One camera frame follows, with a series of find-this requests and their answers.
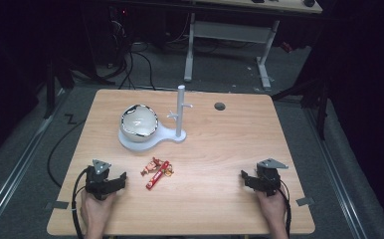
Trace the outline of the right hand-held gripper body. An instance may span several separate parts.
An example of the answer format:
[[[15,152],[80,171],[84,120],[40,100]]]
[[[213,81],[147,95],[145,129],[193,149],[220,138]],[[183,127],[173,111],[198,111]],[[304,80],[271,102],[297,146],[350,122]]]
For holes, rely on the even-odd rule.
[[[272,196],[281,188],[281,177],[279,169],[288,169],[288,166],[273,158],[268,158],[257,163],[257,176],[259,191],[263,191],[267,196]]]

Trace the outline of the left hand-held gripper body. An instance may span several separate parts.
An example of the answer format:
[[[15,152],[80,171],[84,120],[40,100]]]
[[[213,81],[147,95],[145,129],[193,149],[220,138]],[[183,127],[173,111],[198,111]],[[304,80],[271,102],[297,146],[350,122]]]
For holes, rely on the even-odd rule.
[[[93,159],[93,165],[87,168],[86,192],[92,194],[97,200],[105,200],[108,192],[105,192],[105,184],[109,175],[110,163]]]

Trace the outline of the person's left hand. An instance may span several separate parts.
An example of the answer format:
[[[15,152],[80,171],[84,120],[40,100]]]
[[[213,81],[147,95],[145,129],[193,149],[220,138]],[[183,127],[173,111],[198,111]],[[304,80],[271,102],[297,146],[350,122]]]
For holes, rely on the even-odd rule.
[[[87,193],[85,190],[82,192],[82,218],[87,226],[86,233],[104,233],[115,199],[115,193],[105,200],[97,200],[92,194]]]

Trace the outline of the person's right hand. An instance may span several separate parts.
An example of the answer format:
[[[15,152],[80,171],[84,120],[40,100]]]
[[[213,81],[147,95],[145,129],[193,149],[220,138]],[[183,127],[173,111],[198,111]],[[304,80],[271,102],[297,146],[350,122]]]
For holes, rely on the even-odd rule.
[[[275,230],[287,232],[285,222],[287,208],[281,192],[278,190],[274,195],[267,196],[265,192],[256,191],[256,195],[261,205],[262,214],[268,222],[270,233]]]

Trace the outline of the red brown wrapped candy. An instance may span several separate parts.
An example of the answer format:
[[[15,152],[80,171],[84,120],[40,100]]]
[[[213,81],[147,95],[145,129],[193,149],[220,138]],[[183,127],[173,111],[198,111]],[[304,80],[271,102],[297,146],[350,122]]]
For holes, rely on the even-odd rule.
[[[146,175],[146,174],[149,174],[150,172],[155,171],[156,169],[158,169],[158,168],[162,165],[162,163],[163,163],[162,160],[153,157],[153,158],[147,163],[147,165],[142,169],[142,171],[140,172],[140,174],[141,174],[142,176],[144,176],[144,175]]]

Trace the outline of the red stick candy packet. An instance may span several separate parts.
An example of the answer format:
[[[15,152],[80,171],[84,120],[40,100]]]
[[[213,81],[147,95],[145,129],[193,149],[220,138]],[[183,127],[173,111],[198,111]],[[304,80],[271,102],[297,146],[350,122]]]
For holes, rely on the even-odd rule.
[[[164,161],[163,164],[159,167],[157,172],[151,177],[151,179],[147,182],[146,188],[148,190],[151,190],[156,183],[159,181],[159,179],[163,176],[166,175],[169,172],[169,166],[170,162],[168,160]]]

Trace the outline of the white bowl with silver rim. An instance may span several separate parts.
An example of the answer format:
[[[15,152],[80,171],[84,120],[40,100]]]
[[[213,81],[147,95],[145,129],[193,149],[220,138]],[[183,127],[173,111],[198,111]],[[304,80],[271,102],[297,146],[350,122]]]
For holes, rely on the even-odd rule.
[[[143,142],[155,135],[158,123],[153,109],[146,105],[133,105],[121,115],[119,129],[130,141]]]

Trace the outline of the white stand with pole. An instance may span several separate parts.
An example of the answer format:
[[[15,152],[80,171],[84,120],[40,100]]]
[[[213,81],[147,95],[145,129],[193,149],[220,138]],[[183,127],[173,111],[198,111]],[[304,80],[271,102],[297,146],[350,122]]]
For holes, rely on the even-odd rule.
[[[118,140],[119,142],[127,149],[132,151],[146,151],[163,141],[172,141],[180,143],[184,141],[187,137],[186,131],[183,129],[183,113],[185,108],[192,108],[192,105],[186,104],[184,102],[185,98],[185,86],[180,85],[177,88],[177,110],[175,113],[170,113],[168,117],[174,119],[176,123],[176,128],[166,127],[158,118],[158,129],[155,135],[146,141],[143,142],[133,142],[127,139],[120,131],[118,130]]]

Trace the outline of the black metal stand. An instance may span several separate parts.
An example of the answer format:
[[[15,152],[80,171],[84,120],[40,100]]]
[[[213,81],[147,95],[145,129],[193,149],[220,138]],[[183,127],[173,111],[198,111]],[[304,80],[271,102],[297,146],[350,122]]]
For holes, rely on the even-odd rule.
[[[272,99],[278,101],[287,96],[300,95],[300,105],[304,109],[317,109],[316,132],[321,139],[325,139],[324,124],[330,75],[334,68],[335,51],[338,46],[334,40],[328,40],[328,37],[333,35],[339,21],[331,13],[307,17],[306,21],[320,27],[314,46],[294,85],[273,95]]]

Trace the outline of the white-legged wooden desk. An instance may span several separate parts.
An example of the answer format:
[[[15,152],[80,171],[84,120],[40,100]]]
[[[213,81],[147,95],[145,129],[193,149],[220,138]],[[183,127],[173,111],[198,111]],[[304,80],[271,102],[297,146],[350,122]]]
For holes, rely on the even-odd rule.
[[[233,10],[256,10],[258,13],[286,13],[302,14],[303,16],[318,16],[323,9],[315,0],[313,7],[306,7],[303,0],[183,0],[189,2],[192,7],[203,7],[209,10],[214,7],[220,10],[222,7]],[[222,23],[216,20],[197,20],[196,15],[189,15],[188,51],[186,55],[184,81],[193,79],[194,65],[194,40],[196,38],[235,41],[242,43],[263,44],[265,48],[256,58],[257,69],[260,75],[262,88],[271,88],[270,77],[267,73],[266,60],[268,58],[273,41],[277,34],[281,20],[275,18],[267,26],[256,24]]]

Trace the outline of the metal floor rail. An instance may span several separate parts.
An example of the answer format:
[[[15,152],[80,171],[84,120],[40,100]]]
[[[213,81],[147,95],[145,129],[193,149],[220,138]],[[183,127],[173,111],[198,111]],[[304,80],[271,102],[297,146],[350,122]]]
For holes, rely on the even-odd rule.
[[[46,91],[41,90],[39,99],[42,102],[22,119],[0,147],[0,217],[34,160],[56,111],[69,94],[70,90],[58,90],[56,107],[49,114],[46,111]]]
[[[364,227],[360,221],[360,218],[356,212],[354,203],[349,196],[346,187],[339,175],[339,172],[335,166],[335,163],[332,160],[331,153],[327,147],[326,142],[319,136],[316,127],[316,120],[313,115],[312,110],[303,111],[305,118],[307,119],[311,131],[314,134],[316,142],[321,150],[322,161],[325,164],[326,174],[330,180],[331,186],[341,208],[341,211],[344,215],[344,218],[347,222],[347,225],[350,229],[350,232],[353,236],[353,239],[368,239],[367,234],[364,230]]]

